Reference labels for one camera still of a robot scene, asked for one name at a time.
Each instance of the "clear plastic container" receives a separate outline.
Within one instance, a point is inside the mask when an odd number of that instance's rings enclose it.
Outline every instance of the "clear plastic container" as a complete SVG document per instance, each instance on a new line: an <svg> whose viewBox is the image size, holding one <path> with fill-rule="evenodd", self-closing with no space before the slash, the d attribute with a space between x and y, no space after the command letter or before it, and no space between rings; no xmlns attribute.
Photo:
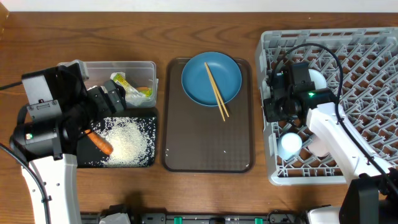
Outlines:
<svg viewBox="0 0 398 224"><path fill-rule="evenodd" d="M101 86L108 81L114 72L124 72L126 80L134 88L152 88L152 95L139 106L127 103L128 108L150 108L156 105L157 83L156 64L154 62L85 62L88 76L85 81L86 88Z"/></svg>

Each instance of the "brown tray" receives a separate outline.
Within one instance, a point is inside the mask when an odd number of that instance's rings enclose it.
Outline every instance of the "brown tray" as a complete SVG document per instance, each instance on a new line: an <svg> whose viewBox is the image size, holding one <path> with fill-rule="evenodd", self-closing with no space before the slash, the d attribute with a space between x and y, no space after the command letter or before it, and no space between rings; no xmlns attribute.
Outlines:
<svg viewBox="0 0 398 224"><path fill-rule="evenodd" d="M181 83L190 58L176 58L167 69L162 162L177 172L247 172L254 162L250 64L235 58L242 87L227 105L226 122L218 107L192 101Z"/></svg>

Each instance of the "chopsticks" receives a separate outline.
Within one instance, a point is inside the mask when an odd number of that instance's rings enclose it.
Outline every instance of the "chopsticks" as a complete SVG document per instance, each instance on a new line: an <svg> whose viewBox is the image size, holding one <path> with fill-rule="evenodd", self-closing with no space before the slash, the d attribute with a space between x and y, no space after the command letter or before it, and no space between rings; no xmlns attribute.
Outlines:
<svg viewBox="0 0 398 224"><path fill-rule="evenodd" d="M216 82L214 81L213 75L211 74L210 68L206 62L205 62L205 67L207 70L207 75L209 76L209 79L210 79L211 87L213 87L214 95L216 96L218 108L220 109L220 113L221 113L221 116L223 117L223 121L225 121L225 117L224 117L223 109L221 109L221 105L223 105L223 108L225 110L227 117L229 117L228 111L225 108L224 101L220 95L220 92L218 91Z"/></svg>

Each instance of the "white wall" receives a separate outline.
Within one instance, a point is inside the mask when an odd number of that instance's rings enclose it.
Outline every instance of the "white wall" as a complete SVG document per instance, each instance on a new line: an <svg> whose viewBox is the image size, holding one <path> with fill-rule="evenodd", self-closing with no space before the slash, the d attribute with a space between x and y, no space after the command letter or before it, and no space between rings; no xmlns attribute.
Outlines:
<svg viewBox="0 0 398 224"><path fill-rule="evenodd" d="M398 0L0 0L9 11L398 12Z"/></svg>

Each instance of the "green connector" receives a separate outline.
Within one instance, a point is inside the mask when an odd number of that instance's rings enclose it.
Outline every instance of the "green connector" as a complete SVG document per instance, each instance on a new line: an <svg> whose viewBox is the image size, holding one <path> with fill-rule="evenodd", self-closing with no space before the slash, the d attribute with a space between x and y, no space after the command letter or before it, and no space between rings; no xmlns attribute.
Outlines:
<svg viewBox="0 0 398 224"><path fill-rule="evenodd" d="M182 224L182 217L174 217L174 224Z"/></svg>
<svg viewBox="0 0 398 224"><path fill-rule="evenodd" d="M255 218L254 219L254 224L262 224L262 218Z"/></svg>

